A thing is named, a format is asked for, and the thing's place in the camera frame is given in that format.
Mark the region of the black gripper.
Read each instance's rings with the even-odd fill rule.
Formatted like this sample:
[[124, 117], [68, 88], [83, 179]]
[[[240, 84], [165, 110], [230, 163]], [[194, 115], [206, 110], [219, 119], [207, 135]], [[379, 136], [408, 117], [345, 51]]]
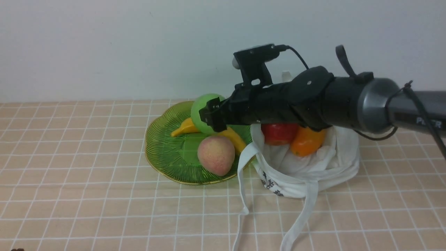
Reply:
[[326, 88], [335, 80], [325, 67], [312, 67], [289, 82], [269, 87], [237, 84], [229, 98], [213, 98], [199, 108], [200, 121], [214, 132], [228, 125], [296, 123], [321, 131], [330, 127], [322, 104]]

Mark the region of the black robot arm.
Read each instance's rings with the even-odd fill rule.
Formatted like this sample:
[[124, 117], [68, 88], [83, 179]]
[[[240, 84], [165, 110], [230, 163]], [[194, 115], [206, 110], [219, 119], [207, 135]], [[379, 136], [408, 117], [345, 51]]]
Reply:
[[413, 100], [389, 78], [371, 73], [335, 77], [322, 66], [263, 88], [238, 84], [232, 96], [199, 105], [199, 121], [216, 132], [227, 125], [296, 123], [321, 131], [342, 127], [383, 134], [391, 127], [428, 133]]

